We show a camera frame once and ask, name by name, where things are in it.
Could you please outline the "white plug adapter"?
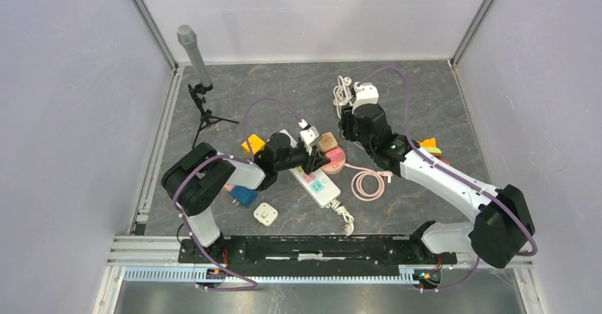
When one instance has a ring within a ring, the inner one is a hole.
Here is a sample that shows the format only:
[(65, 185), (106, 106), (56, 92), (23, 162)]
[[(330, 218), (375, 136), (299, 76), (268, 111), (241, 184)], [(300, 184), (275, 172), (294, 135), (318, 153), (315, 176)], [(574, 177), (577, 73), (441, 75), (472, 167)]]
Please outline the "white plug adapter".
[(266, 202), (262, 202), (254, 211), (253, 217), (262, 225), (270, 227), (278, 218), (278, 211)]

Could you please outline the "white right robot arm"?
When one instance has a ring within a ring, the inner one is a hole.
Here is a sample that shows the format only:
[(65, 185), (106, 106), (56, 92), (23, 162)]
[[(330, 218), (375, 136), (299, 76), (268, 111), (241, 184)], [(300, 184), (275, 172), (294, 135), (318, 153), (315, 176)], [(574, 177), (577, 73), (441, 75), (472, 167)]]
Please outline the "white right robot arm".
[(438, 254), (474, 253), (497, 269), (504, 269), (533, 244), (535, 226), (525, 196), (517, 187), (481, 182), (442, 162), (418, 142), (394, 133), (383, 108), (364, 104), (341, 111), (342, 137), (358, 142), (381, 169), (417, 183), (459, 210), (467, 220), (457, 223), (429, 221), (412, 233), (410, 254), (427, 263)]

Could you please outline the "white power strip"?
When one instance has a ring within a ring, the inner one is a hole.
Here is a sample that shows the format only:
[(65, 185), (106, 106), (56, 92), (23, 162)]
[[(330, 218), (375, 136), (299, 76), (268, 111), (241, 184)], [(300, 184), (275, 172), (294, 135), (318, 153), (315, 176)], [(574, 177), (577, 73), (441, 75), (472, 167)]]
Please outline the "white power strip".
[(290, 144), (290, 150), (287, 152), (285, 162), (281, 163), (280, 167), (286, 168), (292, 173), (320, 208), (330, 207), (331, 201), (341, 195), (340, 189), (322, 169), (318, 169), (309, 175), (303, 172), (300, 166), (302, 162), (300, 148), (305, 148), (305, 145), (300, 140), (299, 135), (297, 139), (294, 139), (285, 129), (279, 131), (278, 134), (286, 135)]

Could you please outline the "blue cube socket adapter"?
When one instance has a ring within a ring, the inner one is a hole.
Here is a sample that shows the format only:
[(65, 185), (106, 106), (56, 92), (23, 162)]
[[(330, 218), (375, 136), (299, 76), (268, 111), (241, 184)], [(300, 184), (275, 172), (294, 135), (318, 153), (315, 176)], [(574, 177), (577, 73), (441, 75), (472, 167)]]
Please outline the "blue cube socket adapter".
[(234, 202), (245, 208), (249, 208), (258, 197), (258, 191), (238, 185), (234, 186), (229, 193), (234, 199)]

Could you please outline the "beige cube socket adapter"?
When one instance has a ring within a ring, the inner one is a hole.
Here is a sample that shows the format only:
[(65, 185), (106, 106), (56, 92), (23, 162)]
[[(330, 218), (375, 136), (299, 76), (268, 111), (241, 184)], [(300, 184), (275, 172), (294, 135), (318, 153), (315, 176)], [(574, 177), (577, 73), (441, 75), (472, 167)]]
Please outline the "beige cube socket adapter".
[(339, 144), (332, 132), (322, 134), (322, 138), (318, 141), (317, 147), (320, 153), (326, 154), (339, 147)]

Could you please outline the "yellow green toy block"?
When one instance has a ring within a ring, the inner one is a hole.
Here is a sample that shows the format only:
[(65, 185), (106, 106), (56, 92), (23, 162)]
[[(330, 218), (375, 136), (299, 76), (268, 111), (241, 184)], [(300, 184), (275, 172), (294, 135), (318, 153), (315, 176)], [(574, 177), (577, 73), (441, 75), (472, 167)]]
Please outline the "yellow green toy block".
[(437, 145), (437, 140), (435, 137), (425, 139), (419, 142), (420, 147), (424, 148), (427, 152), (431, 153), (433, 156), (441, 157), (442, 151)]

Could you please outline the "grey microphone on stand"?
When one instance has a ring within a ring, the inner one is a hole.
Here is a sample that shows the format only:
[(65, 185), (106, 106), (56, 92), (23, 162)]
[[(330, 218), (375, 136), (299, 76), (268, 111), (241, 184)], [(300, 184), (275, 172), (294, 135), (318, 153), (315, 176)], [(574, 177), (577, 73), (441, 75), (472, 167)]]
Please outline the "grey microphone on stand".
[(187, 85), (189, 95), (192, 101), (195, 103), (196, 108), (200, 112), (199, 126), (192, 142), (192, 148), (194, 148), (197, 145), (200, 132), (204, 129), (208, 129), (209, 127), (222, 121), (232, 124), (239, 124), (239, 122), (233, 119), (218, 117), (213, 114), (211, 109), (207, 109), (204, 106), (207, 103), (205, 95), (214, 89), (214, 85), (209, 76), (202, 54), (200, 53), (197, 42), (197, 34), (192, 27), (186, 24), (179, 26), (177, 28), (177, 40), (185, 49), (185, 52), (190, 59), (192, 69), (199, 80), (199, 82), (196, 84)]

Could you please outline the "pink round socket base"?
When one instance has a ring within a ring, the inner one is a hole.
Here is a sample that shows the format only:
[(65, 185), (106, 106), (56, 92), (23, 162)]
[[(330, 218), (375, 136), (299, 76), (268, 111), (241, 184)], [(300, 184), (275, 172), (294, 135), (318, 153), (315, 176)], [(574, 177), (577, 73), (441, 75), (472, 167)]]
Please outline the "pink round socket base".
[(343, 170), (346, 164), (346, 154), (341, 147), (333, 148), (324, 155), (330, 160), (328, 164), (321, 167), (327, 175), (334, 175)]

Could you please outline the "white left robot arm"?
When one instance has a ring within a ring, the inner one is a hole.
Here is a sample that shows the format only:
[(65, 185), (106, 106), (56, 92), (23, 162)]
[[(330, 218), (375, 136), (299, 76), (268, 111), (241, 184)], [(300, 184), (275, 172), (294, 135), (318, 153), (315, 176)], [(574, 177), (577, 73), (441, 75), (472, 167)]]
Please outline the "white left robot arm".
[(197, 255), (205, 262), (215, 262), (223, 253), (212, 203), (225, 185), (261, 192), (274, 184), (282, 171), (300, 168), (307, 175), (331, 162), (318, 146), (307, 144), (302, 137), (294, 139), (284, 130), (272, 134), (264, 144), (249, 142), (247, 148), (249, 160), (202, 142), (161, 179), (161, 186), (197, 244)]

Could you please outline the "yellow cube socket adapter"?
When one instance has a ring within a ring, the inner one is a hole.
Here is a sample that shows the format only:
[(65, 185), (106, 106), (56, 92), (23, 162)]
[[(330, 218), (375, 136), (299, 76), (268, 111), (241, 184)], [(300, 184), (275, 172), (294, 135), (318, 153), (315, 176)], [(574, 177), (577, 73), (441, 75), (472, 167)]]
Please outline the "yellow cube socket adapter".
[(248, 157), (252, 157), (255, 153), (262, 151), (265, 148), (265, 145), (266, 142), (261, 137), (257, 134), (251, 134), (243, 141), (241, 147)]

